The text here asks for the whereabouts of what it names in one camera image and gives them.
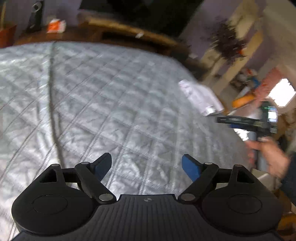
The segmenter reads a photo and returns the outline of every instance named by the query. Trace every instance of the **ribbed black surface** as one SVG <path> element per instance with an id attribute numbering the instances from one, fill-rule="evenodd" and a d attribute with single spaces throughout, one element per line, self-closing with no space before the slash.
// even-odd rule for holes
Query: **ribbed black surface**
<path id="1" fill-rule="evenodd" d="M 58 237 L 36 237 L 22 233 L 15 238 L 15 241 L 25 239 L 28 241 L 280 240 L 272 233 L 257 237 L 237 237 L 222 233 L 206 223 L 194 206 L 178 203 L 173 195 L 122 195 L 117 203 L 100 206 L 86 225 L 72 233 Z"/>

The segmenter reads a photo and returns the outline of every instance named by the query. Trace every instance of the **black speaker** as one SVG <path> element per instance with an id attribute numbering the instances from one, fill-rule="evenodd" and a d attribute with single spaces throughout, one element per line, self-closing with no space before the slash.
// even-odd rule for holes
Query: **black speaker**
<path id="1" fill-rule="evenodd" d="M 28 27 L 26 29 L 27 33 L 33 33 L 41 30 L 43 8 L 44 8 L 44 1 L 37 1 L 32 6 L 31 16 L 29 19 Z"/>

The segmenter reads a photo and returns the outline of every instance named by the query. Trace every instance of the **device screen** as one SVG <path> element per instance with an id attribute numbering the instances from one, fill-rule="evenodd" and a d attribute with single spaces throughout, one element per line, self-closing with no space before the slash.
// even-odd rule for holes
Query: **device screen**
<path id="1" fill-rule="evenodd" d="M 269 122 L 277 122 L 277 110 L 276 108 L 269 108 L 268 111 L 268 121 Z"/>

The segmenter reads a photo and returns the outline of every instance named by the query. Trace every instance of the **hand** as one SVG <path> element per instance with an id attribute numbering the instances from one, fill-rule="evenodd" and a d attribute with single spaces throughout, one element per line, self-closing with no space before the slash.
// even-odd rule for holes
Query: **hand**
<path id="1" fill-rule="evenodd" d="M 253 150 L 259 150 L 267 161 L 268 172 L 281 179 L 285 177 L 291 161 L 271 138 L 263 137 L 261 142 L 248 140 L 245 143 L 250 149 L 248 156 L 251 163 L 255 162 Z"/>

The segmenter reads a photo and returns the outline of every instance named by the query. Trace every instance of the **silver quilted fabric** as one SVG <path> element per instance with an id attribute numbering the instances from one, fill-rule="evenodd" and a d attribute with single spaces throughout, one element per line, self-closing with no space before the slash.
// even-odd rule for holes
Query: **silver quilted fabric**
<path id="1" fill-rule="evenodd" d="M 124 47 L 56 42 L 0 50 L 0 240 L 17 233 L 15 198 L 50 164 L 74 167 L 111 153 L 103 183 L 120 194 L 182 192 L 188 153 L 247 166 L 244 144 L 195 110 L 177 61 Z"/>

